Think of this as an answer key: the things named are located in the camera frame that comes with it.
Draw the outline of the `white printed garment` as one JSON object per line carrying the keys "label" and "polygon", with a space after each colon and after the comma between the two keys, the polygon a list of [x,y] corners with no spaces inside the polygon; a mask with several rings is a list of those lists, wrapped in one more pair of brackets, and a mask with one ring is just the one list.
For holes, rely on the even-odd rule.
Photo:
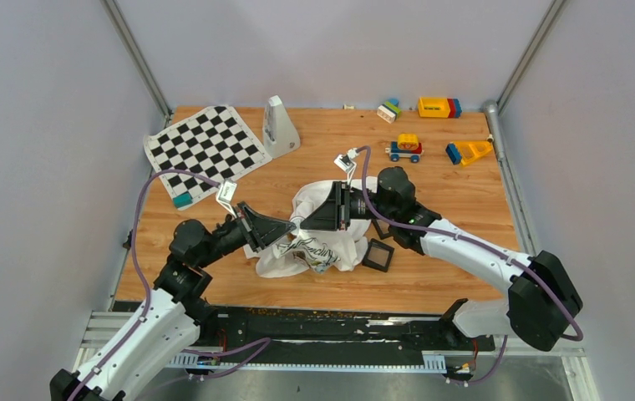
{"label": "white printed garment", "polygon": [[360,264],[368,248],[366,232],[370,221],[352,219],[345,231],[310,231],[300,227],[328,197],[332,181],[321,180],[303,186],[293,197],[290,221],[298,228],[262,251],[244,246],[246,258],[256,258],[259,277],[291,277],[308,270],[322,274],[335,267],[350,272]]}

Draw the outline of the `black square frame lid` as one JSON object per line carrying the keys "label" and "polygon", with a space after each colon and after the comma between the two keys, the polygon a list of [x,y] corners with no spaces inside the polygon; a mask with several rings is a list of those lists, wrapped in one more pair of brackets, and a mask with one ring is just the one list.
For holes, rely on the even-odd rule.
{"label": "black square frame lid", "polygon": [[387,222],[380,219],[372,219],[371,224],[380,240],[385,240],[393,236],[389,231],[389,224]]}

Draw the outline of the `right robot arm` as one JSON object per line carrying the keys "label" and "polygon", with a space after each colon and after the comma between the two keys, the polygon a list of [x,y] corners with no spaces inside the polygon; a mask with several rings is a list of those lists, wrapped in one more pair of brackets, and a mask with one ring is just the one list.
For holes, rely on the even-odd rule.
{"label": "right robot arm", "polygon": [[497,302],[455,302],[440,326],[448,347],[462,348],[482,335],[516,335],[547,352],[560,339],[583,339],[575,321],[582,299],[559,257],[549,251],[532,256],[508,250],[461,230],[416,200],[415,186],[403,168],[381,170],[375,190],[332,182],[327,199],[299,226],[339,231],[353,220],[381,220],[399,246],[447,261],[502,294]]}

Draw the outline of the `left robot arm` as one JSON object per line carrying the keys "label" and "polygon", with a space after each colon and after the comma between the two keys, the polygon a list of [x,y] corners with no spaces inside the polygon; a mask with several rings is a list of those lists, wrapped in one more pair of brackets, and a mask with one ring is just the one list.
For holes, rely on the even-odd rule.
{"label": "left robot arm", "polygon": [[294,231],[290,221],[261,215],[241,202],[214,231],[182,221],[166,263],[145,300],[122,328],[75,372],[50,381],[52,400],[134,400],[178,353],[219,334],[217,310],[202,299],[212,278],[205,267],[250,246],[260,251]]}

